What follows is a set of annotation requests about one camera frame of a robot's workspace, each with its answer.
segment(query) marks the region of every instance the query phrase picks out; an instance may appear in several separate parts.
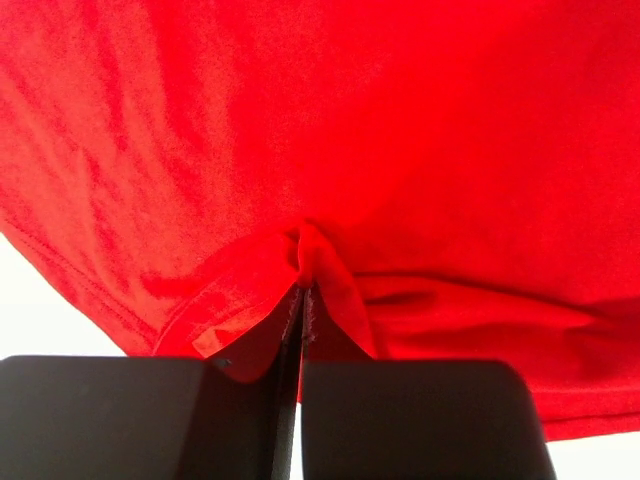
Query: red t-shirt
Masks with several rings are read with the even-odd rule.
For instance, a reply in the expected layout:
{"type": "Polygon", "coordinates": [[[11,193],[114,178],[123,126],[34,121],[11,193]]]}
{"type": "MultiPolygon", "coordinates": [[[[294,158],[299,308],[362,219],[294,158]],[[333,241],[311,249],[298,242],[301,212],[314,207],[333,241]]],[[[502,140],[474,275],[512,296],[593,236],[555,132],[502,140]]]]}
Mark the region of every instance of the red t-shirt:
{"type": "Polygon", "coordinates": [[[637,0],[0,19],[2,232],[127,353],[316,282],[376,358],[510,363],[550,439],[640,429],[637,0]]]}

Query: black object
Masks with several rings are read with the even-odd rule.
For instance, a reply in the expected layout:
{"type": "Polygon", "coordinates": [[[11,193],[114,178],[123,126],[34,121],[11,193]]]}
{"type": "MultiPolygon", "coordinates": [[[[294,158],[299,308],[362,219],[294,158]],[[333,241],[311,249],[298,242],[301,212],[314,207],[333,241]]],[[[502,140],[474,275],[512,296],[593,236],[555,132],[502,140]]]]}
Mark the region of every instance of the black object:
{"type": "Polygon", "coordinates": [[[555,478],[511,369],[374,362],[306,296],[209,361],[0,362],[0,479],[287,479],[303,341],[306,480],[555,478]]]}

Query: black surface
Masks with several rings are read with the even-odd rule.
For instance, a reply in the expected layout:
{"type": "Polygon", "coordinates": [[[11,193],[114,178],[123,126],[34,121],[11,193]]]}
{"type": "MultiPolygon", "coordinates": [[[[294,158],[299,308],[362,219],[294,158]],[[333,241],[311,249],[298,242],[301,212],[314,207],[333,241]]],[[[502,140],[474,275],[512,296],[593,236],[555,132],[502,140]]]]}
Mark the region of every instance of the black surface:
{"type": "Polygon", "coordinates": [[[551,480],[528,390],[496,362],[304,364],[305,480],[551,480]]]}
{"type": "Polygon", "coordinates": [[[212,361],[0,362],[0,479],[286,480],[302,336],[290,293],[212,361]]]}

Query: stitched seam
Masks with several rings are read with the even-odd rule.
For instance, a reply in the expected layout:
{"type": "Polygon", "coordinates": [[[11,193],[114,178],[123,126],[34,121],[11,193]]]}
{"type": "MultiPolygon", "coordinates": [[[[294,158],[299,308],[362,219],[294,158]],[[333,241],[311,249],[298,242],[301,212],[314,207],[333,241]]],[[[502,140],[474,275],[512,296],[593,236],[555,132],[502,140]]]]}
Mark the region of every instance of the stitched seam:
{"type": "MultiPolygon", "coordinates": [[[[168,335],[170,335],[173,330],[180,324],[182,323],[181,321],[184,320],[184,315],[186,314],[186,312],[189,311],[189,309],[191,307],[197,307],[198,305],[200,305],[204,300],[206,300],[206,296],[209,292],[207,292],[207,290],[213,286],[215,282],[212,281],[210,282],[204,289],[202,292],[200,292],[196,297],[192,298],[189,302],[188,305],[185,306],[184,310],[182,310],[179,314],[177,314],[177,316],[175,316],[174,318],[171,319],[171,322],[169,324],[167,324],[167,326],[163,329],[163,331],[160,333],[160,336],[158,338],[158,340],[156,341],[154,347],[153,347],[153,354],[155,355],[155,353],[158,351],[158,349],[160,348],[161,344],[165,341],[166,337],[168,335]]],[[[245,312],[247,310],[250,309],[259,309],[262,306],[264,306],[265,304],[267,304],[270,300],[269,299],[264,299],[256,304],[253,305],[249,305],[247,307],[244,308],[240,308],[237,311],[234,311],[233,313],[229,313],[227,315],[225,315],[224,319],[222,320],[224,322],[224,320],[228,320],[229,318],[232,318],[236,315],[239,315],[242,312],[245,312]]],[[[198,322],[198,323],[193,323],[193,328],[191,329],[191,332],[189,333],[189,335],[186,335],[184,337],[184,340],[182,342],[183,345],[192,343],[194,340],[196,340],[200,335],[202,335],[204,332],[206,332],[209,328],[212,327],[212,325],[208,325],[206,322],[198,322]]]]}
{"type": "Polygon", "coordinates": [[[60,255],[59,253],[51,249],[51,247],[49,247],[48,245],[45,245],[36,237],[25,232],[23,229],[21,229],[20,227],[17,227],[13,223],[8,222],[6,220],[4,220],[4,223],[8,225],[10,228],[14,229],[19,234],[19,236],[22,237],[20,238],[20,241],[22,241],[25,245],[27,245],[27,247],[29,247],[30,249],[32,249],[34,252],[41,255],[42,257],[52,261],[56,266],[60,267],[60,269],[65,271],[66,273],[71,274],[74,277],[77,277],[80,280],[79,287],[82,290],[84,290],[89,295],[91,295],[91,297],[94,298],[94,300],[96,300],[98,303],[104,306],[107,310],[109,310],[109,312],[111,312],[123,324],[127,325],[127,327],[132,327],[132,329],[142,337],[142,339],[147,344],[147,347],[151,347],[152,342],[148,340],[148,338],[145,336],[142,329],[138,325],[136,325],[136,322],[139,322],[140,324],[143,323],[142,320],[137,315],[135,315],[127,307],[122,305],[118,300],[113,298],[113,296],[109,294],[107,291],[99,287],[84,272],[76,268],[66,258],[64,258],[62,255],[60,255]],[[109,305],[108,303],[105,303],[102,296],[107,297],[110,302],[113,302],[113,304],[115,304],[118,308],[120,308],[127,315],[129,315],[134,321],[127,320],[120,312],[115,310],[111,305],[109,305]]]}

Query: white background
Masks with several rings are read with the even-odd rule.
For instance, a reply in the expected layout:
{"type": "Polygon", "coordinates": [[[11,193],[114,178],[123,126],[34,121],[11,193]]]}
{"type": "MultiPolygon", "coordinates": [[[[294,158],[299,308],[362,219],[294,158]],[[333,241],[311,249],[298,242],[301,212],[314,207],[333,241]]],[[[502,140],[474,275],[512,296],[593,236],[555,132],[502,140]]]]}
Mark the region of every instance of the white background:
{"type": "MultiPolygon", "coordinates": [[[[0,235],[0,359],[17,354],[113,356],[122,351],[0,235]]],[[[298,425],[292,480],[302,479],[298,425]]],[[[640,432],[553,442],[549,449],[559,480],[640,480],[640,432]]]]}

